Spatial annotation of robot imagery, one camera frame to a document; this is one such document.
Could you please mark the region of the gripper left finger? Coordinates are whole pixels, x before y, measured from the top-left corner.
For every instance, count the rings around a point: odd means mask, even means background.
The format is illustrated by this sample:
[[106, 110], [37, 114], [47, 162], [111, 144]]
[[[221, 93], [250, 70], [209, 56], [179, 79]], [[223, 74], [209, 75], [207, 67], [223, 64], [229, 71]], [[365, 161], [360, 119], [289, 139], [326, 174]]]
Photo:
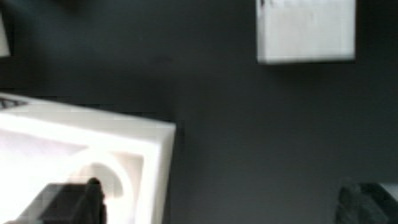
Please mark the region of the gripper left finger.
[[15, 224], [106, 224], [101, 182], [51, 183], [40, 190]]

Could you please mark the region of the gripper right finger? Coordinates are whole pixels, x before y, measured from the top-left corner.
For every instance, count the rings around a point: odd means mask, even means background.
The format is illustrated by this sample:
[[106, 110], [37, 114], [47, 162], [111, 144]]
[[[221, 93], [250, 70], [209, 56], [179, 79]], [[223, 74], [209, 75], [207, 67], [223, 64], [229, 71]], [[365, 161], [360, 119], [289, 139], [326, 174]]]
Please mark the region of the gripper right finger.
[[398, 183], [341, 187], [333, 224], [398, 224]]

